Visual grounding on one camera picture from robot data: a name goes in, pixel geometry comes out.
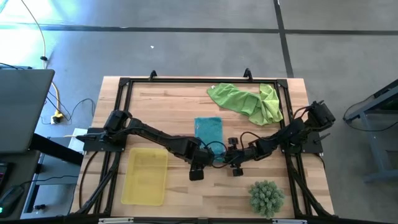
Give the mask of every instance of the gray floor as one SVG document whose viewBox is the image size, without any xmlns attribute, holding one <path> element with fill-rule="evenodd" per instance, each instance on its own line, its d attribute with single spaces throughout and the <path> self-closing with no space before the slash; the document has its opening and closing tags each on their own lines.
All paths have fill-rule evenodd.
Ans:
<svg viewBox="0 0 398 224">
<path fill-rule="evenodd" d="M 26 0 L 39 22 L 120 27 L 277 28 L 272 0 L 56 1 Z M 398 29 L 398 2 L 391 0 L 280 0 L 287 29 Z M 19 1 L 10 1 L 0 22 L 31 22 Z M 40 68 L 42 43 L 36 30 L 1 30 L 0 62 Z M 72 110 L 98 98 L 105 75 L 286 77 L 278 34 L 46 31 L 49 68 L 62 103 Z M 341 117 L 350 105 L 395 80 L 398 36 L 288 35 L 295 77 L 305 79 L 310 100 L 325 100 L 337 117 L 323 141 L 326 174 L 335 213 L 345 218 L 398 222 L 398 182 L 364 184 L 376 171 L 364 133 Z M 71 125 L 38 124 L 44 136 L 87 128 L 91 105 L 84 102 Z M 48 122 L 54 112 L 44 106 Z"/>
</svg>

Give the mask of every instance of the yellow tray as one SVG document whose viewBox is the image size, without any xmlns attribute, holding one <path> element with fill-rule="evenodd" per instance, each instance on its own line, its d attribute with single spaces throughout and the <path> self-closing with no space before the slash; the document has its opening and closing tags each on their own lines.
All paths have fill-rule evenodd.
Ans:
<svg viewBox="0 0 398 224">
<path fill-rule="evenodd" d="M 165 149 L 131 149 L 121 198 L 123 204 L 163 204 L 167 154 Z"/>
</svg>

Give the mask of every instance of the green towel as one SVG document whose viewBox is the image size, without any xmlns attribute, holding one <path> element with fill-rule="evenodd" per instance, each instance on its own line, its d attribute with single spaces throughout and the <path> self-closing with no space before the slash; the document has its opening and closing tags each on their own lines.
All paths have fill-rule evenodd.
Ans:
<svg viewBox="0 0 398 224">
<path fill-rule="evenodd" d="M 207 93 L 218 106 L 249 116 L 254 124 L 262 126 L 283 119 L 278 96 L 270 85 L 261 83 L 258 94 L 240 91 L 233 84 L 220 83 L 209 88 Z"/>
</svg>

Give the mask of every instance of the wooden tabletop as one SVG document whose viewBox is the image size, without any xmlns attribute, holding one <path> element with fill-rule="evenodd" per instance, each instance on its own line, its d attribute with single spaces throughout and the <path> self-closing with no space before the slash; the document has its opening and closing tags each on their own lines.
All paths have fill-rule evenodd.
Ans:
<svg viewBox="0 0 398 224">
<path fill-rule="evenodd" d="M 93 127 L 102 128 L 114 108 L 120 77 L 104 77 L 93 120 Z M 289 78 L 289 92 L 293 110 L 307 106 L 308 98 L 304 80 Z M 143 123 L 168 134 L 193 136 L 193 120 L 196 117 L 219 116 L 223 119 L 223 139 L 227 144 L 230 137 L 239 137 L 244 131 L 252 131 L 260 136 L 270 136 L 279 129 L 279 123 L 263 127 L 252 124 L 247 116 L 220 108 L 206 93 L 211 83 L 135 83 L 132 88 L 130 112 Z M 243 91 L 259 92 L 259 84 L 236 84 Z M 281 96 L 285 108 L 284 95 Z M 250 135 L 243 141 L 254 140 Z M 231 169 L 205 168 L 205 179 L 189 181 L 190 165 L 169 154 L 164 204 L 162 206 L 123 205 L 121 194 L 127 170 L 129 151 L 133 147 L 162 148 L 162 146 L 139 136 L 129 136 L 126 151 L 122 153 L 118 179 L 113 201 L 112 216 L 129 217 L 217 217 L 217 218 L 260 218 L 251 211 L 248 188 L 255 181 L 275 181 L 285 195 L 284 205 L 275 217 L 293 218 L 292 199 L 286 161 L 280 150 L 261 161 L 242 164 L 244 175 L 233 177 Z M 79 176 L 86 166 L 91 153 L 84 157 Z M 330 213 L 333 213 L 330 193 L 322 162 L 314 155 L 303 154 L 303 164 L 308 188 L 317 200 Z M 82 191 L 83 203 L 98 185 L 104 153 L 99 152 L 88 168 Z M 302 193 L 297 187 L 300 208 L 303 209 Z M 104 209 L 108 188 L 105 188 L 101 211 Z M 72 210 L 78 210 L 79 185 L 75 190 Z"/>
</svg>

